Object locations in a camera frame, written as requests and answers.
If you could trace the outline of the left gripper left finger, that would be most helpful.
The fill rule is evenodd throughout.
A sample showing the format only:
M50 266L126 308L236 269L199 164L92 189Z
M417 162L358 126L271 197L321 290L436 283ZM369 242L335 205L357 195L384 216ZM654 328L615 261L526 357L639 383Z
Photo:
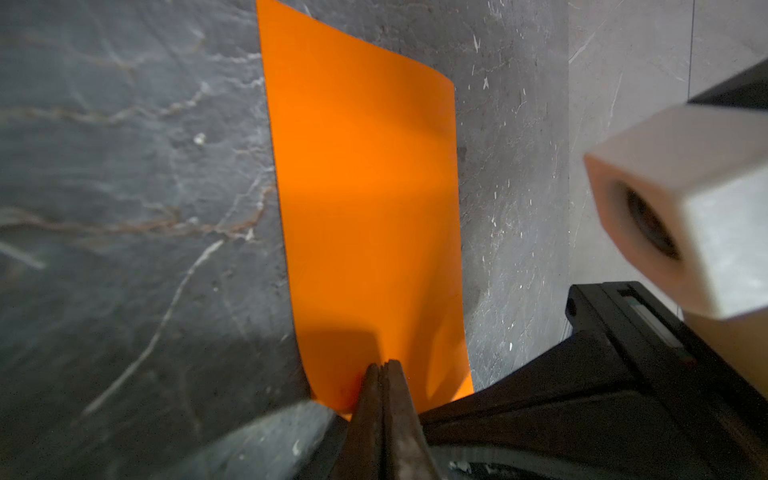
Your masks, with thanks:
M356 410L330 479L382 478L383 393L380 376L378 365L368 366Z

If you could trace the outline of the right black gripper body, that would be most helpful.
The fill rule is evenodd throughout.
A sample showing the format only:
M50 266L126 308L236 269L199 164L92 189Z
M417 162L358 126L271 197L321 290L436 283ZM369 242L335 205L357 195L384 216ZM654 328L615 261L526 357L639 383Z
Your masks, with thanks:
M643 284L574 284L565 314L606 334L717 478L766 478L766 399Z

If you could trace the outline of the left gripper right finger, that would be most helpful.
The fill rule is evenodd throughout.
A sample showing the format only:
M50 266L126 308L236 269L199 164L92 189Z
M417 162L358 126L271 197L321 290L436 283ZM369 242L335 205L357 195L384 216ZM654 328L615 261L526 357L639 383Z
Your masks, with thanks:
M385 363L381 382L384 478L440 479L399 361Z

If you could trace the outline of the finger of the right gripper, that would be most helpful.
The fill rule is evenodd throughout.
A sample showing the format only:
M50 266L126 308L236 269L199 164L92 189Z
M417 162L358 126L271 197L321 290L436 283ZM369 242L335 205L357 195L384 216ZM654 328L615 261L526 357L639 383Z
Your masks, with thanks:
M598 331L579 332L498 383L420 420L439 465L464 464L475 478L714 476Z

